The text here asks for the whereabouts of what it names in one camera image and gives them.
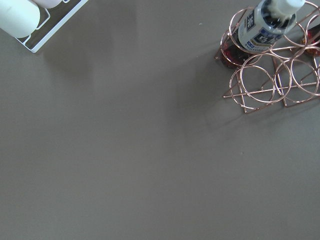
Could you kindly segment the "tea bottle, rack far end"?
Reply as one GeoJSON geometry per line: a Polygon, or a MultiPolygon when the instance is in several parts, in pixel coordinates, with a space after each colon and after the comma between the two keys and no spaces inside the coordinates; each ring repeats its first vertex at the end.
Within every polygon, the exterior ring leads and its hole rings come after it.
{"type": "Polygon", "coordinates": [[[304,0],[262,0],[221,47],[221,62],[234,69],[269,50],[296,25],[296,14],[304,4],[304,0]]]}

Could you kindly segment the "pink cup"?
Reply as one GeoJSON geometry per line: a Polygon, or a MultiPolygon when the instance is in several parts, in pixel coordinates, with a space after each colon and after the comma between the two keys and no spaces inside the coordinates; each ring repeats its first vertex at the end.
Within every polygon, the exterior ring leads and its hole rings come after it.
{"type": "Polygon", "coordinates": [[[57,7],[62,0],[33,0],[38,6],[44,9],[52,9],[57,7]]]}

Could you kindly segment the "white cream cup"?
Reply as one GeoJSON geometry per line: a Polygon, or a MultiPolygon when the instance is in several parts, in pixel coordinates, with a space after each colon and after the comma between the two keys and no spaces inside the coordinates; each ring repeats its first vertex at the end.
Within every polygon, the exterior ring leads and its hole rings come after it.
{"type": "Polygon", "coordinates": [[[29,36],[40,22],[40,9],[32,0],[1,0],[0,28],[14,38],[29,36]]]}

